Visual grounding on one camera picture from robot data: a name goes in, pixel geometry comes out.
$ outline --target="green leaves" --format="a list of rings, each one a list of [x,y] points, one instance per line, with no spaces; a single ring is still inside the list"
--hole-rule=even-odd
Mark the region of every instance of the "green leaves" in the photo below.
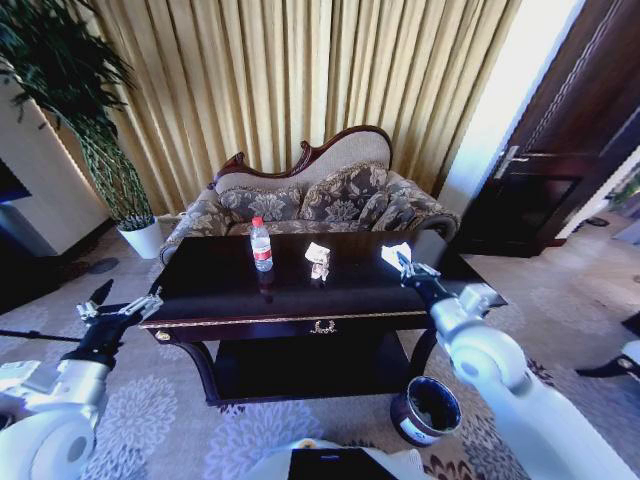
[[[78,4],[95,13],[85,0],[0,0],[0,78],[22,87],[12,99],[18,121],[33,99],[55,115],[56,127],[62,120],[71,128],[119,228],[137,230],[151,225],[153,214],[107,115],[124,105],[110,89],[133,85],[130,67],[71,15]]]
[[[91,119],[115,133],[107,110],[123,103],[109,89],[131,86],[130,68],[105,41],[89,33],[85,22],[73,18],[68,8],[74,2],[93,11],[79,0],[3,2],[0,57],[10,68],[2,68],[0,76],[13,76],[24,90],[26,95],[14,98],[17,106],[33,98],[72,128]]]

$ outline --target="curtain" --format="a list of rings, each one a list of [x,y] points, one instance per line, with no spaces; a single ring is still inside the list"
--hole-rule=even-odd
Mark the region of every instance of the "curtain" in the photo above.
[[[156,214],[244,151],[278,172],[363,123],[393,170],[441,186],[519,0],[93,0],[78,12],[132,66],[114,113]]]

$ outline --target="patterned carpet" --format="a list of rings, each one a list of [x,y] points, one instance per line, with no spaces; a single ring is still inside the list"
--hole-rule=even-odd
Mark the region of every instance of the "patterned carpet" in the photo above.
[[[510,302],[492,312],[489,323],[511,334],[537,375],[569,397],[640,474],[640,384],[624,377],[580,378],[573,371],[608,361],[635,338],[620,321],[640,309],[640,284],[633,281],[640,273],[640,249],[611,240],[624,220],[607,218],[609,227],[586,225],[565,246],[536,258],[468,260]],[[115,263],[105,259],[114,258],[117,266],[104,272],[101,266]],[[78,278],[1,316],[0,328],[81,335],[78,301],[112,277],[110,301],[131,300],[146,293],[161,271],[154,261],[136,257],[113,230],[78,265]],[[419,333],[403,333],[408,351]],[[137,329],[128,331],[125,342],[109,377],[110,401],[85,479],[235,479],[270,449],[305,436],[387,452],[410,448],[389,420],[389,395],[208,408],[185,353],[160,347]],[[55,361],[67,348],[0,338],[0,363]],[[427,373],[456,393],[463,421],[455,434],[420,451],[426,471],[449,480],[527,478],[496,434],[487,407],[456,381],[439,348]]]

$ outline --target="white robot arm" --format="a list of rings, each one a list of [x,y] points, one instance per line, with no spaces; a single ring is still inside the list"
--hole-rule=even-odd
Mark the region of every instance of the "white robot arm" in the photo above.
[[[456,376],[487,402],[498,433],[531,478],[637,480],[580,411],[527,368],[520,345],[484,323],[495,291],[469,285],[458,298],[429,266],[402,254],[399,262],[402,284],[424,300]]]
[[[122,335],[162,304],[157,292],[124,306],[99,306],[112,283],[78,305],[89,329],[57,368],[38,361],[0,367],[3,480],[80,477],[94,449],[94,430],[106,405],[106,377]]]

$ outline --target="plastic water bottle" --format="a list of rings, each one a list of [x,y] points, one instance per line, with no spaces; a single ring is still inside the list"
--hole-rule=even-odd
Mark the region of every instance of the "plastic water bottle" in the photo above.
[[[268,272],[273,267],[269,232],[267,232],[262,222],[262,217],[253,217],[251,223],[253,224],[251,229],[251,248],[253,249],[256,268],[261,272]]]

